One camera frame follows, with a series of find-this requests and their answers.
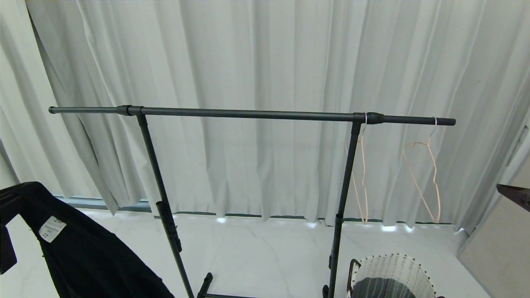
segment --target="black vertical pole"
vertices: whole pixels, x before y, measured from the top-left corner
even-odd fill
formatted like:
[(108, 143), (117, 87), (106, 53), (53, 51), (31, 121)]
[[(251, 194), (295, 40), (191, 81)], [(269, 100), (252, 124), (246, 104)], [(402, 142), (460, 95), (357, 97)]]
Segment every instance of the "black vertical pole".
[(346, 158), (346, 169), (342, 181), (342, 190), (340, 191), (339, 211), (335, 216), (335, 232), (333, 234), (333, 244), (329, 259), (329, 268), (331, 269), (330, 285), (329, 288), (324, 286), (324, 289), (322, 289), (324, 298), (333, 298), (335, 294), (335, 282), (337, 281), (337, 266), (339, 262), (340, 233), (342, 231), (344, 209), (346, 207), (346, 198), (348, 197), (348, 189), (350, 187), (351, 169), (354, 165), (355, 149), (357, 147), (357, 139), (359, 137), (360, 129), (361, 123), (352, 123), (350, 146), (348, 148), (348, 157)]
[(156, 160), (155, 148), (153, 147), (151, 134), (149, 133), (149, 128), (147, 127), (147, 119), (145, 118), (145, 115), (137, 115), (136, 117), (138, 118), (140, 129), (142, 130), (145, 147), (147, 148), (147, 155), (149, 155), (149, 161), (151, 162), (151, 167), (153, 168), (153, 173), (155, 174), (156, 185), (158, 186), (158, 191), (160, 192), (160, 197), (162, 199), (156, 203), (156, 207), (158, 209), (158, 213), (160, 214), (160, 218), (162, 219), (167, 240), (171, 246), (171, 251), (173, 252), (176, 265), (179, 268), (180, 276), (182, 277), (182, 282), (186, 288), (188, 298), (195, 298), (193, 291), (191, 290), (188, 275), (186, 274), (186, 270), (184, 268), (184, 263), (180, 257), (182, 246), (180, 244), (179, 235), (176, 232), (175, 221), (173, 220), (173, 215), (171, 214), (167, 193), (164, 187), (164, 181), (162, 180), (162, 174), (160, 173), (160, 167), (158, 166), (158, 161)]

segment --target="white marble floor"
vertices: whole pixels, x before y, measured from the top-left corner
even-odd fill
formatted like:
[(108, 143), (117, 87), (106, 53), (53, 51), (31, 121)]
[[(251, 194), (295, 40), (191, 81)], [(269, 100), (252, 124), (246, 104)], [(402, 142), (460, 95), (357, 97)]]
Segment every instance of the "white marble floor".
[[(149, 213), (83, 210), (114, 232), (155, 271), (175, 297), (185, 297), (162, 224)], [(178, 215), (182, 258), (196, 294), (207, 272), (214, 281), (209, 293), (254, 297), (321, 298), (328, 283), (328, 256), (333, 228), (304, 220)], [(19, 260), (0, 277), (4, 298), (57, 297), (34, 235), (17, 217), (8, 229)], [(455, 258), (466, 239), (450, 226), (347, 222), (342, 230), (336, 297), (345, 297), (352, 258), (406, 253), (418, 259), (439, 295), (487, 298), (488, 295)]]

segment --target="gray cloth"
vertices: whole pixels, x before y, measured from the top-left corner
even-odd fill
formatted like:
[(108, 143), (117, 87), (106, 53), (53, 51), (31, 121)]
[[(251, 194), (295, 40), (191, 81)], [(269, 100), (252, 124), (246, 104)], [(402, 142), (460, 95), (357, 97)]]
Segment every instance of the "gray cloth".
[(416, 298), (407, 286), (391, 278), (366, 277), (357, 282), (351, 298)]

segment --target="white tag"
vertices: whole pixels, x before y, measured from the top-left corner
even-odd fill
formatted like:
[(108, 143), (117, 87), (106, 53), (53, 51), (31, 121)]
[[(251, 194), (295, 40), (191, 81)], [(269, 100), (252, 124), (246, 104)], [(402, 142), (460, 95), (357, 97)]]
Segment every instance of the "white tag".
[(51, 216), (39, 229), (39, 235), (46, 241), (52, 242), (66, 227), (66, 224), (55, 216)]

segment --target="black metal garment rack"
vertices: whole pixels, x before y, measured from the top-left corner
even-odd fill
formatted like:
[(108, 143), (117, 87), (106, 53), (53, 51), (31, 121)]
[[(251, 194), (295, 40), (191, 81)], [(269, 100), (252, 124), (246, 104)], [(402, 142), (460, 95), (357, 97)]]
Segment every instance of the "black metal garment rack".
[[(171, 213), (167, 193), (165, 191), (162, 174), (158, 166), (153, 141), (147, 127), (145, 115), (166, 115), (166, 116), (195, 116), (195, 117), (218, 117), (218, 118), (252, 118), (252, 119), (287, 119), (287, 120), (316, 120), (316, 121), (343, 121), (351, 122), (351, 138), (346, 159), (346, 169), (342, 181), (340, 193), (339, 210), (335, 216), (335, 227), (333, 235), (333, 244), (329, 257), (329, 269), (331, 270), (329, 286), (324, 285), (322, 288), (323, 298), (333, 298), (335, 293), (335, 282), (337, 280), (337, 266), (339, 261), (340, 235), (346, 206), (348, 188), (350, 186), (351, 169), (354, 164), (355, 149), (357, 147), (357, 138), (359, 136), (361, 124), (380, 124), (380, 123), (402, 123), (402, 124), (423, 124), (423, 125), (443, 125), (453, 126), (456, 124), (455, 119), (434, 118), (434, 117), (405, 117), (405, 116), (387, 116), (380, 113), (323, 113), (323, 112), (287, 112), (287, 111), (248, 111), (248, 110), (213, 110), (213, 109), (180, 109), (180, 108), (148, 108), (140, 106), (119, 106), (119, 107), (76, 107), (76, 108), (57, 108), (50, 107), (49, 112), (55, 113), (104, 113), (120, 114), (124, 116), (136, 116), (138, 124), (142, 130), (147, 154), (153, 172), (155, 174), (156, 184), (160, 192), (161, 200), (156, 203), (160, 218), (164, 225), (167, 239), (171, 246), (173, 256), (179, 268), (182, 282), (186, 288), (188, 298), (195, 298), (193, 291), (186, 275), (186, 270), (180, 256), (182, 245), (176, 231), (175, 221)], [(202, 287), (197, 294), (197, 298), (249, 298), (233, 295), (209, 294), (208, 288), (213, 280), (213, 275), (208, 273)]]

